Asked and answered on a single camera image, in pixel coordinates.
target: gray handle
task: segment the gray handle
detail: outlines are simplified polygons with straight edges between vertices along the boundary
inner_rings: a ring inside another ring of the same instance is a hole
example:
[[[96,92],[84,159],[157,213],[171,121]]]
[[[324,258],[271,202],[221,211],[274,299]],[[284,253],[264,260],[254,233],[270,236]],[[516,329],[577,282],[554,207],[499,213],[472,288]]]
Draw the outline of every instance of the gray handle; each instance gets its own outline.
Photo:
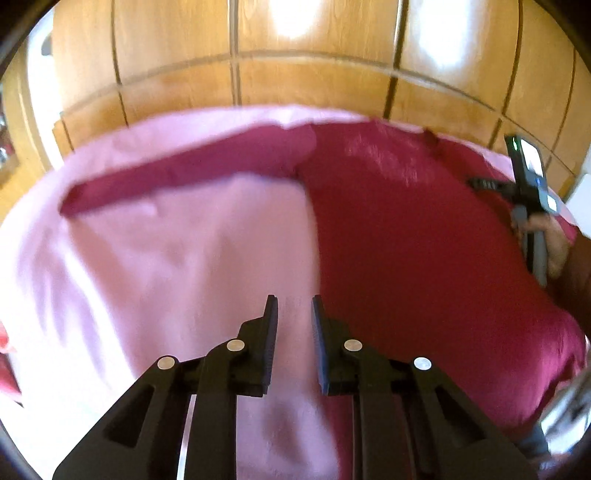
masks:
[[[519,225],[527,221],[528,213],[524,205],[516,206],[511,218]],[[521,251],[527,270],[535,277],[541,287],[548,284],[548,248],[544,232],[527,233],[521,240]]]

